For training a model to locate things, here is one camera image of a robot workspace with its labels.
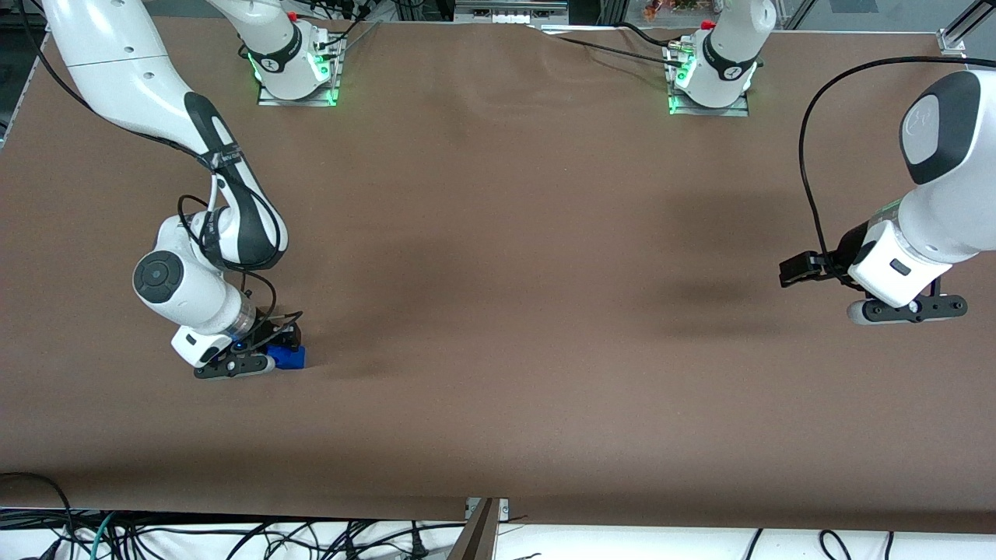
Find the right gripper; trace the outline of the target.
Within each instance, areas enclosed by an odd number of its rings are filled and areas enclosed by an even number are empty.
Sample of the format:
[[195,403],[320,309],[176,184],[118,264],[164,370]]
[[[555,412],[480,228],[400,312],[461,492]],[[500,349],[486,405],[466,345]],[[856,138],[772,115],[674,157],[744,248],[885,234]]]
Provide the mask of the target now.
[[225,332],[200,334],[192,327],[181,326],[170,344],[193,369],[274,369],[273,358],[282,358],[283,348],[299,348],[302,344],[301,330],[295,322],[282,325],[277,343],[270,341],[251,348],[254,339],[252,330],[238,338]]

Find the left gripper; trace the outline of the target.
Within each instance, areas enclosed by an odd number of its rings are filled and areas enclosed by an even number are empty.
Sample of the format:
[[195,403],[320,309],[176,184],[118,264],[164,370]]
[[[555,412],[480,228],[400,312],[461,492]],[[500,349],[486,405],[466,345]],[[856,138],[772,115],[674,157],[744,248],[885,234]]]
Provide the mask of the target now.
[[[903,307],[932,281],[949,272],[945,257],[949,234],[936,220],[903,228],[900,220],[865,221],[837,244],[837,262],[865,291],[890,307]],[[824,253],[799,253],[780,263],[780,287],[836,279],[833,260]]]

